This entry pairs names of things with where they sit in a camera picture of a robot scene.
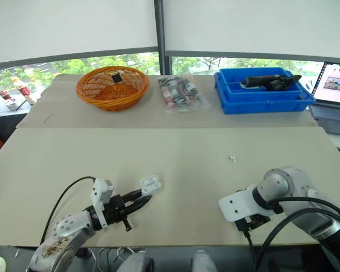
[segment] black tool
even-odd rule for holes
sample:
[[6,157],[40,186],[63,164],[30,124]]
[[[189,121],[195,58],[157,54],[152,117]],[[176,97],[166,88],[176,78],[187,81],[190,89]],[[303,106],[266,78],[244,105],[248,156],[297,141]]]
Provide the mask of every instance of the black tool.
[[[132,191],[124,196],[120,196],[119,194],[114,195],[111,197],[109,203],[104,205],[104,218],[109,225],[122,221],[126,231],[130,231],[132,227],[127,220],[127,216],[143,207],[151,197],[151,195],[142,196],[141,189]],[[125,203],[127,202],[132,202],[132,204],[126,206]],[[93,228],[96,231],[102,229],[94,207],[90,206],[86,208],[86,210],[91,215]]]
[[285,75],[262,75],[249,76],[242,82],[232,82],[229,84],[240,83],[245,88],[265,87],[267,91],[286,91],[291,88],[292,84],[299,81],[301,75],[293,75],[286,78]]

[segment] window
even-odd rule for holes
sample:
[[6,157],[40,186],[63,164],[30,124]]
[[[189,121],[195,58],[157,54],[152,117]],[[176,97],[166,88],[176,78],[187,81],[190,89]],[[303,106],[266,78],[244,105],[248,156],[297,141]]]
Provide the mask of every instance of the window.
[[21,95],[11,81],[11,77],[16,76],[27,83],[31,92],[39,97],[59,74],[84,75],[94,69],[110,65],[133,67],[147,75],[160,74],[158,53],[70,59],[1,69],[0,91],[8,90],[10,95]]
[[194,75],[213,75],[222,68],[282,67],[293,74],[302,75],[301,84],[306,90],[312,92],[323,64],[315,61],[282,59],[172,57],[172,72],[174,75],[189,71]]

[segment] laptop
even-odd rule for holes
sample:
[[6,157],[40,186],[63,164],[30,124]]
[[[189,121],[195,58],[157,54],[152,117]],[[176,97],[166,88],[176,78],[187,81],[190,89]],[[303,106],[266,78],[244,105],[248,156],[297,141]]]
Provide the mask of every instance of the laptop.
[[340,134],[340,63],[325,62],[312,95],[317,99],[310,112],[327,133]]

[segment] black cable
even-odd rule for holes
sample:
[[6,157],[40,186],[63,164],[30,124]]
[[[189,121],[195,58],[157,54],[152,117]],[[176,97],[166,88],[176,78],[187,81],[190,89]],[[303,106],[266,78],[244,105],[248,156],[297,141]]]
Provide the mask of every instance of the black cable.
[[331,209],[337,211],[340,214],[340,208],[328,201],[325,201],[323,199],[319,198],[313,198],[313,197],[282,197],[282,198],[276,198],[274,200],[271,200],[267,203],[268,205],[276,204],[278,202],[284,202],[284,201],[308,201],[308,202],[317,202],[320,204],[323,204],[327,207],[330,207]]
[[253,245],[252,239],[250,238],[250,234],[249,234],[248,231],[243,232],[243,234],[247,238],[248,245],[249,245],[250,255],[252,256],[252,261],[255,264],[256,263],[256,250],[254,249],[254,245]]
[[263,243],[259,253],[258,257],[256,260],[256,265],[255,268],[256,270],[259,268],[262,259],[265,255],[267,247],[271,244],[272,240],[276,237],[276,235],[287,225],[289,222],[292,220],[296,219],[297,217],[303,215],[303,214],[309,214],[309,213],[319,213],[319,214],[326,214],[336,220],[340,221],[340,216],[336,215],[335,213],[328,211],[328,210],[323,210],[323,209],[318,209],[318,208],[307,208],[307,209],[302,209],[299,211],[295,211],[293,214],[290,214],[288,217],[283,219],[269,234],[265,242]]
[[60,201],[62,200],[63,196],[65,195],[65,193],[76,183],[80,182],[81,180],[85,180],[85,179],[91,179],[93,180],[93,182],[95,182],[95,177],[91,177],[91,176],[86,176],[86,177],[81,177],[79,179],[77,179],[76,181],[74,181],[71,185],[69,185],[65,190],[64,192],[61,194],[61,196],[59,197],[57,203],[54,205],[53,207],[53,210],[52,212],[50,213],[50,216],[48,218],[48,221],[46,222],[46,225],[45,225],[45,228],[44,228],[44,232],[43,232],[43,235],[41,237],[41,240],[40,240],[40,244],[42,244],[45,240],[45,236],[46,236],[46,232],[48,231],[48,228],[49,228],[49,224],[50,224],[50,221],[52,221],[52,217],[53,217],[53,214],[54,212],[56,211],[56,208],[58,207]]

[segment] laptop screen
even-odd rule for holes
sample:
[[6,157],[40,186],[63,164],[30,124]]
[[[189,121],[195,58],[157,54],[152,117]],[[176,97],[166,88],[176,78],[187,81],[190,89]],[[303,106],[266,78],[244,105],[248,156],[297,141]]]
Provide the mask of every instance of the laptop screen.
[[312,95],[317,100],[340,103],[340,64],[324,63]]

